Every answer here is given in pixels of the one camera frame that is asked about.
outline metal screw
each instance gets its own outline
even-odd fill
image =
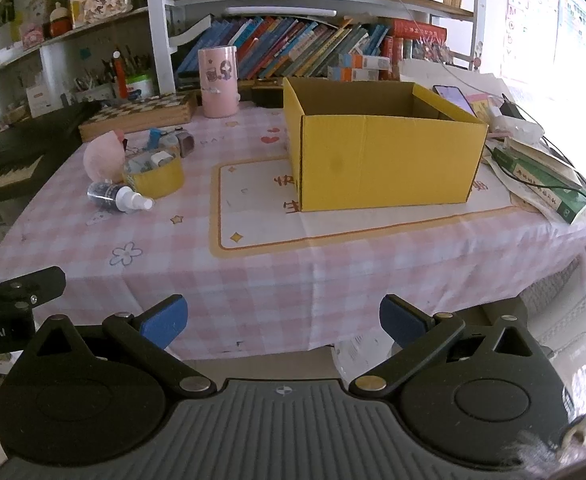
[[[180,388],[185,392],[203,392],[211,387],[211,381],[202,376],[185,377],[180,381]]]
[[[387,387],[387,382],[376,375],[362,375],[355,379],[355,385],[365,392],[378,392]]]

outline pink cup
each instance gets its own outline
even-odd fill
[[[206,117],[228,117],[237,112],[237,61],[234,46],[202,48],[198,51],[199,84]]]

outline spray bottle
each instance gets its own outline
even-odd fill
[[[124,184],[109,184],[108,182],[93,182],[86,191],[89,200],[110,211],[129,213],[137,209],[148,211],[153,207],[153,199],[136,193]]]

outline keyboard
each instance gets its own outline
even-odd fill
[[[81,103],[0,132],[0,202],[37,193],[80,147],[78,126],[99,109]]]

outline smartphone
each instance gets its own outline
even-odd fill
[[[457,86],[443,86],[443,85],[435,85],[433,87],[433,91],[441,96],[444,97],[449,103],[459,106],[465,112],[470,113],[473,117],[476,117],[473,108],[471,105],[468,104],[466,97],[462,94],[462,91]]]

